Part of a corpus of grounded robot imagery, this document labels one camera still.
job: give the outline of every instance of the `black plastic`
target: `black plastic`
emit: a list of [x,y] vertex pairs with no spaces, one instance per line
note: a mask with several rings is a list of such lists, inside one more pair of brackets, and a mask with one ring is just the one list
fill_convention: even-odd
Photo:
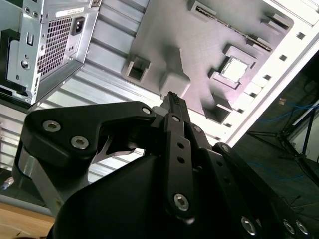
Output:
[[78,34],[81,34],[84,27],[85,18],[84,17],[78,17],[73,20],[73,27],[71,30],[71,35],[76,36]]

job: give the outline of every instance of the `perforated metal panel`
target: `perforated metal panel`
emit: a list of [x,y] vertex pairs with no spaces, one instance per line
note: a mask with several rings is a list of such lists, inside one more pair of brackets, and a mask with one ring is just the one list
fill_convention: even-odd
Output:
[[45,54],[38,60],[38,72],[41,73],[41,77],[62,65],[71,25],[70,17],[49,23]]

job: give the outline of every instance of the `tripod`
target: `tripod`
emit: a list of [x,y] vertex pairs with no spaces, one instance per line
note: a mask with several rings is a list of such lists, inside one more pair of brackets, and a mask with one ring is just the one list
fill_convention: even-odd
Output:
[[[309,141],[310,132],[312,129],[314,117],[316,114],[317,108],[314,107],[301,121],[299,121],[296,125],[290,126],[287,130],[283,130],[279,133],[272,133],[272,132],[260,132],[260,131],[248,131],[246,134],[278,151],[284,152],[289,154],[301,168],[301,170],[319,187],[319,178],[313,172],[313,170],[308,166],[305,162],[306,150]],[[306,136],[302,148],[302,152],[298,153],[296,149],[290,144],[289,140],[287,139],[291,133],[298,128],[301,124],[303,124],[307,119],[309,119]],[[278,147],[273,143],[268,142],[267,140],[260,138],[260,137],[274,137],[276,138],[282,147]]]

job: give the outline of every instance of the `sticker label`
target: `sticker label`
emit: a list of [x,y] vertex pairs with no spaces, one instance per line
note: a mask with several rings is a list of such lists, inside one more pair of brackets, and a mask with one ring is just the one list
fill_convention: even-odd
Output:
[[78,13],[82,13],[82,12],[84,12],[84,7],[65,10],[65,11],[58,11],[55,14],[55,17],[70,16],[70,15],[74,15],[74,14],[78,14]]

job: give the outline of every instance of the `screw head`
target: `screw head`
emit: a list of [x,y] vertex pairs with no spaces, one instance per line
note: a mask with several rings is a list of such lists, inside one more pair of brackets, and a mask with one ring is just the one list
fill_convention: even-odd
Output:
[[24,8],[24,12],[25,12],[26,14],[30,14],[30,9],[29,9],[28,7],[25,7],[25,8]]
[[33,16],[34,18],[39,18],[39,14],[38,14],[36,11],[34,11],[34,12],[32,13],[32,16]]
[[151,113],[151,111],[148,108],[145,108],[145,107],[142,108],[142,111],[144,113],[146,113],[146,114],[150,114]]
[[256,229],[249,219],[247,219],[246,217],[242,217],[241,224],[250,235],[256,235]]
[[222,145],[221,148],[222,148],[225,152],[229,153],[229,148],[228,148],[226,145]]
[[82,136],[75,136],[71,139],[71,144],[77,149],[86,149],[89,146],[89,141]]
[[201,128],[200,128],[200,127],[198,127],[198,126],[195,125],[195,126],[194,126],[194,129],[196,130],[197,133],[201,133]]
[[174,202],[178,209],[180,209],[181,211],[187,211],[189,208],[189,202],[183,194],[175,194]]
[[296,224],[297,224],[297,227],[299,228],[299,230],[303,232],[303,234],[308,235],[307,228],[305,228],[305,226],[301,222],[296,221]]
[[173,120],[175,120],[176,122],[180,122],[180,119],[176,116],[172,116]]
[[295,229],[290,225],[290,223],[286,219],[284,220],[284,226],[291,234],[295,234]]
[[61,125],[53,120],[47,120],[42,124],[42,127],[44,128],[45,131],[48,132],[58,132],[61,130]]

